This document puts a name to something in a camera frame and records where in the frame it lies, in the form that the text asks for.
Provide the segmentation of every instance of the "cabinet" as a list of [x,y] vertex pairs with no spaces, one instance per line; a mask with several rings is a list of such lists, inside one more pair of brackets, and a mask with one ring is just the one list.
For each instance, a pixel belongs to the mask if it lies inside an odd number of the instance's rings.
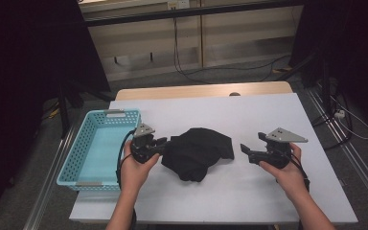
[[[162,12],[167,9],[167,2],[91,0],[81,2],[80,8],[85,19],[92,19]],[[250,2],[258,1],[191,0],[190,6],[216,7]],[[290,54],[302,9],[297,6],[177,18],[181,67],[210,67]],[[136,71],[134,77],[175,71],[174,23],[171,18],[91,27],[89,32],[109,81],[117,80],[121,75],[132,77],[132,71]],[[164,55],[164,62],[150,63],[150,53],[159,57]],[[115,57],[126,62],[121,61],[115,66]]]

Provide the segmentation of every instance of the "metal bracket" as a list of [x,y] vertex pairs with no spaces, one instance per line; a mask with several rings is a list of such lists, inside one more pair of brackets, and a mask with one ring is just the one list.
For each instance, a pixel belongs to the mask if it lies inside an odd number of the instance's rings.
[[268,133],[265,138],[271,141],[279,142],[279,143],[287,143],[287,142],[306,143],[309,141],[307,138],[299,136],[295,133],[292,133],[280,127]]
[[141,137],[141,136],[145,136],[145,135],[148,135],[148,134],[151,134],[151,133],[154,133],[154,132],[155,132],[155,130],[152,127],[142,123],[134,131],[133,137]]

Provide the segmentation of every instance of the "metal frame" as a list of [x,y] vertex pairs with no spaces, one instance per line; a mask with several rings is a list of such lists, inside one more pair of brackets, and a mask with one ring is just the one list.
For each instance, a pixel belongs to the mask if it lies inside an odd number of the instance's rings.
[[167,19],[167,18],[198,16],[198,15],[225,13],[225,12],[247,12],[247,11],[263,10],[263,9],[301,6],[301,5],[311,3],[311,2],[315,2],[315,1],[269,0],[269,1],[253,2],[253,3],[216,6],[216,7],[189,8],[189,9],[181,9],[181,10],[176,10],[176,11],[147,12],[147,13],[126,15],[126,16],[111,16],[111,17],[86,19],[85,25],[87,27],[97,27],[97,26],[105,26],[105,25],[113,25],[113,24],[130,23],[130,22],[151,21],[151,20],[159,20],[159,19]]

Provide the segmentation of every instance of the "black cloth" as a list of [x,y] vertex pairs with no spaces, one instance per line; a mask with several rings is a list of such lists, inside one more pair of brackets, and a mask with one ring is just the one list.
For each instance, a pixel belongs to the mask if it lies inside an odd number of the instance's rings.
[[211,129],[197,127],[171,138],[161,164],[177,173],[181,180],[200,182],[208,168],[220,158],[235,158],[232,139]]

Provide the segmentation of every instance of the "hand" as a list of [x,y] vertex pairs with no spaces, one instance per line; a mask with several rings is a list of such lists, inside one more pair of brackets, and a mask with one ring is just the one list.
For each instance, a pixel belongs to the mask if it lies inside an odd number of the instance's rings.
[[131,141],[127,141],[124,147],[125,157],[121,169],[122,192],[139,193],[148,178],[150,169],[157,163],[160,155],[154,154],[148,162],[141,164],[131,155],[130,143]]
[[[289,146],[291,147],[295,157],[301,161],[301,149],[293,143],[290,143]],[[304,184],[303,175],[301,174],[300,170],[291,162],[289,162],[288,165],[281,170],[275,168],[265,161],[261,161],[259,165],[277,179],[277,182],[286,192],[286,195],[290,200],[294,200],[297,196],[308,192]]]

